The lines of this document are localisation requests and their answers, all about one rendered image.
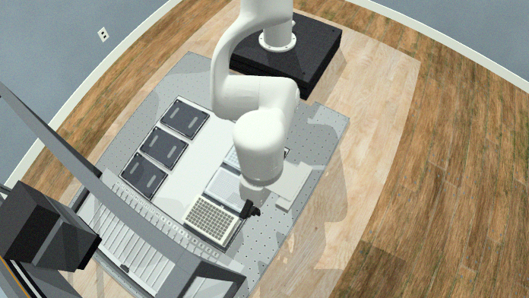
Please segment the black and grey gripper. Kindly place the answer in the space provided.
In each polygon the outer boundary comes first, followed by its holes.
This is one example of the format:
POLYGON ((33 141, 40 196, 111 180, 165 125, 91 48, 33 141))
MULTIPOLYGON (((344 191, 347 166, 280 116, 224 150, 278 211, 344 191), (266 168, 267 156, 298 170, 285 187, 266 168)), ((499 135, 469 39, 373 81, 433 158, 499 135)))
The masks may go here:
POLYGON ((239 194, 240 198, 245 201, 245 204, 239 217, 245 220, 247 217, 250 218, 255 215, 260 216, 261 212, 259 208, 265 203, 270 193, 271 191, 264 187, 248 183, 241 175, 239 181, 239 194))

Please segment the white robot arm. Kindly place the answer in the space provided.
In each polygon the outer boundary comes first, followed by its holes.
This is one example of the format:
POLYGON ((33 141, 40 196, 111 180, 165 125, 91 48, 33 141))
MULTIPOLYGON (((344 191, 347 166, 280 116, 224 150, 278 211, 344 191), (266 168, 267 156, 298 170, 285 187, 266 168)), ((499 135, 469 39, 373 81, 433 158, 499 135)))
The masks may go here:
POLYGON ((313 170, 302 161, 296 167, 284 160, 284 145, 299 105, 299 88, 290 78, 230 75, 229 66, 239 42, 259 30, 263 30, 259 43, 264 49, 292 49, 296 37, 291 24, 296 24, 293 0, 241 0, 238 18, 214 50, 210 85, 215 116, 238 120, 233 143, 243 178, 279 195, 275 207, 287 214, 313 170))

